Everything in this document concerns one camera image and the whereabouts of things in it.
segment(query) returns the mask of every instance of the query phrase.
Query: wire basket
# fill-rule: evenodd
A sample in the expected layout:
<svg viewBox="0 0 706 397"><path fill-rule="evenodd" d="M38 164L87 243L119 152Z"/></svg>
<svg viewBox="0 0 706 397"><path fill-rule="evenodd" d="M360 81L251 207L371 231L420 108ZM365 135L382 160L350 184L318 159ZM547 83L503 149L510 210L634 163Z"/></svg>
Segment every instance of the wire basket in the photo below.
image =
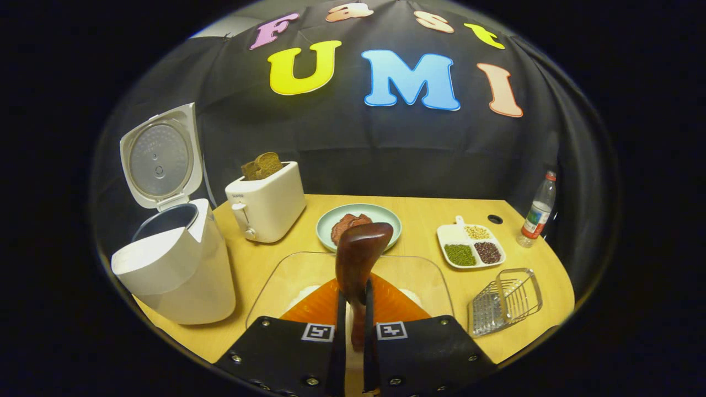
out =
<svg viewBox="0 0 706 397"><path fill-rule="evenodd" d="M500 331L541 308L542 293L532 269L505 269L468 305L469 333L476 338Z"/></svg>

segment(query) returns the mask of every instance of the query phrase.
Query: blue letter m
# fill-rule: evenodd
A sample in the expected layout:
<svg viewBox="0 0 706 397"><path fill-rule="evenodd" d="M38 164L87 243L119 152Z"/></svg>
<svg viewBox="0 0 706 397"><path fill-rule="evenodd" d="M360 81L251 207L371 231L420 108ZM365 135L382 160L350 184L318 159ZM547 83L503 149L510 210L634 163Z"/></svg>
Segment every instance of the blue letter m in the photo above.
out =
<svg viewBox="0 0 706 397"><path fill-rule="evenodd" d="M453 96L450 67L451 58L425 54L414 70L389 49L371 49L361 56L370 61L372 92L365 97L370 106L392 106L397 97L390 92L390 83L397 87L408 105L414 103L426 84L426 95L421 103L432 109L459 110L461 104Z"/></svg>

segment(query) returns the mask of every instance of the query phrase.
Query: bread slice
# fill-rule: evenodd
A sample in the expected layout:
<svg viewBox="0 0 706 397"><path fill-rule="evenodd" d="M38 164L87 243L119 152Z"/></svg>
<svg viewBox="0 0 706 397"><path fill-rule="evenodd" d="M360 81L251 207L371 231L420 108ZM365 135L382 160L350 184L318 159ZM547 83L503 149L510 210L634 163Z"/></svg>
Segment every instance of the bread slice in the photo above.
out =
<svg viewBox="0 0 706 397"><path fill-rule="evenodd" d="M255 159L255 166L257 167L255 179L265 179L281 170L282 162L280 162L280 156L278 156L277 153L267 152L259 155Z"/></svg>
<svg viewBox="0 0 706 397"><path fill-rule="evenodd" d="M255 165L254 161L242 165L240 169L243 171L243 175L245 175L246 181L254 181L257 179L257 177L255 176L255 171L257 171L258 168Z"/></svg>

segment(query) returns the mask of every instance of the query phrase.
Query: white toaster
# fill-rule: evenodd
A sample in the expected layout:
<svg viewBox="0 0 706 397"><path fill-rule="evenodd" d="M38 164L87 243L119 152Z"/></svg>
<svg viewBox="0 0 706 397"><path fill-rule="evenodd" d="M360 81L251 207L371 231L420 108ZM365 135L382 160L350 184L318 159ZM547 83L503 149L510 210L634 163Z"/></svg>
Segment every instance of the white toaster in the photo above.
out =
<svg viewBox="0 0 706 397"><path fill-rule="evenodd" d="M240 177L226 186L225 193L243 236L256 242L284 237L306 207L295 161L283 161L282 169L265 179Z"/></svg>

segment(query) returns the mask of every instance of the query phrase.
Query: meat slice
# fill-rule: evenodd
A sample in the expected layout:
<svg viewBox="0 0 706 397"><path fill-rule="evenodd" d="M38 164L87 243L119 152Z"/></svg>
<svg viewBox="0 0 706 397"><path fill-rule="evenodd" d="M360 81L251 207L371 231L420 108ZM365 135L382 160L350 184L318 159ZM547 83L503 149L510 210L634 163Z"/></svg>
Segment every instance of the meat slice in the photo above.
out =
<svg viewBox="0 0 706 397"><path fill-rule="evenodd" d="M333 241L333 244L338 247L338 240L341 239L343 232L353 226L365 225L372 222L372 219L364 213L360 214L360 216L347 213L343 218L341 218L341 220L338 221L338 223L333 225L333 229L331 229L331 241Z"/></svg>
<svg viewBox="0 0 706 397"><path fill-rule="evenodd" d="M360 214L360 216L357 219L353 219L351 223L348 224L348 228L350 229L351 227L357 226L357 225L365 225L367 223L372 223L373 221L367 217L365 214Z"/></svg>
<svg viewBox="0 0 706 397"><path fill-rule="evenodd" d="M358 219L357 216L347 213L338 223L333 225L331 229L331 241L333 241L336 247L338 247L338 240L341 238L341 235L348 229L348 224L356 219Z"/></svg>

